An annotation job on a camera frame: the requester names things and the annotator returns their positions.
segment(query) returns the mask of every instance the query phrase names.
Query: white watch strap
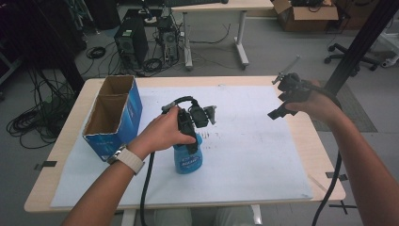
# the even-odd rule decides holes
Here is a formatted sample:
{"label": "white watch strap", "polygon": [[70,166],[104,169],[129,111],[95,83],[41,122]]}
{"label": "white watch strap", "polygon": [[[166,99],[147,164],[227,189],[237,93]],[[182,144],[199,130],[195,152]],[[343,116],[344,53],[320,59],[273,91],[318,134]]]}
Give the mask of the white watch strap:
{"label": "white watch strap", "polygon": [[118,154],[117,159],[126,166],[130,167],[135,174],[138,174],[141,168],[144,166],[144,162],[137,155],[130,152],[126,148],[124,148],[120,154]]}

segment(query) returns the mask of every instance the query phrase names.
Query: watch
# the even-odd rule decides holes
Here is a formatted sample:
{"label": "watch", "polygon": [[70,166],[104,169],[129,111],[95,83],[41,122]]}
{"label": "watch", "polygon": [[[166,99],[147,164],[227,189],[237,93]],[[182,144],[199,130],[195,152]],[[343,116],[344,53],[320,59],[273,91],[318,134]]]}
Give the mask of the watch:
{"label": "watch", "polygon": [[124,163],[135,172],[135,175],[137,175],[140,172],[141,168],[143,168],[144,166],[144,162],[137,155],[127,150],[125,145],[120,147],[114,153],[114,155],[112,155],[107,160],[110,165],[112,165],[116,161]]}

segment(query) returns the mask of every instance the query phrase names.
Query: open cardboard box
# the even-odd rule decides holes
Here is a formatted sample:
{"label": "open cardboard box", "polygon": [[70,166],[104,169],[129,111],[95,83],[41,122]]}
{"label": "open cardboard box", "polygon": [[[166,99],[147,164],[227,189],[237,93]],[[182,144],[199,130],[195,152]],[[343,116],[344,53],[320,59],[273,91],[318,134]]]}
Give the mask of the open cardboard box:
{"label": "open cardboard box", "polygon": [[107,76],[96,97],[83,138],[106,161],[137,136],[143,106],[133,76]]}
{"label": "open cardboard box", "polygon": [[324,31],[331,20],[338,20],[337,8],[293,7],[288,0],[272,2],[278,21],[285,31]]}

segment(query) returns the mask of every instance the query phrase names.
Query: bottle label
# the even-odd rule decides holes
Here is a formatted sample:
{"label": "bottle label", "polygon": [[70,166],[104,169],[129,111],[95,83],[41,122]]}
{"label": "bottle label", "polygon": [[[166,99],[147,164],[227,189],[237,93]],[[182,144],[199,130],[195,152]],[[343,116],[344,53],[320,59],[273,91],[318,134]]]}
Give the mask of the bottle label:
{"label": "bottle label", "polygon": [[184,157],[182,161],[180,161],[180,168],[182,170],[190,169],[195,167],[198,163],[200,163],[200,156],[188,156]]}

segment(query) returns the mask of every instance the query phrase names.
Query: left hand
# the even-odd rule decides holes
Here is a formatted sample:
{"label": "left hand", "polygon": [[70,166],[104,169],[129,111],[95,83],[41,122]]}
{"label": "left hand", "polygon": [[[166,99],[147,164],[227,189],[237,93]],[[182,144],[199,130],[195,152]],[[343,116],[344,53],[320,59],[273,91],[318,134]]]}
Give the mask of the left hand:
{"label": "left hand", "polygon": [[177,125],[178,106],[173,106],[167,114],[155,118],[133,139],[127,149],[144,159],[150,153],[168,149],[174,144],[190,144],[196,140],[188,135],[182,134]]}

